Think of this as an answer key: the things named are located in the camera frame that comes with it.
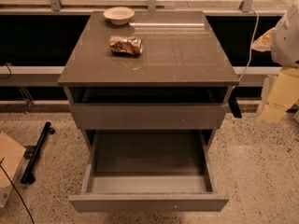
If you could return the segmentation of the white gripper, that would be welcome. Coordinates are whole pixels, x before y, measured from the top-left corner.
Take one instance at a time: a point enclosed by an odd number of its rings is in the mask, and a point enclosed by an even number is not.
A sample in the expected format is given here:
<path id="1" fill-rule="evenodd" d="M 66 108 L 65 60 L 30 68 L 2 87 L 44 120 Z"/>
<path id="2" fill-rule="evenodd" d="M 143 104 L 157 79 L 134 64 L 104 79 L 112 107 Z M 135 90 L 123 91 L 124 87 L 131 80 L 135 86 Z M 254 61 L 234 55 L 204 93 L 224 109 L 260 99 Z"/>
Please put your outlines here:
<path id="1" fill-rule="evenodd" d="M 271 50 L 275 63 L 296 67 L 284 68 L 264 80 L 258 120 L 276 124 L 299 100 L 299 1 L 292 4 L 276 27 L 255 40 L 251 48 L 260 52 Z"/>

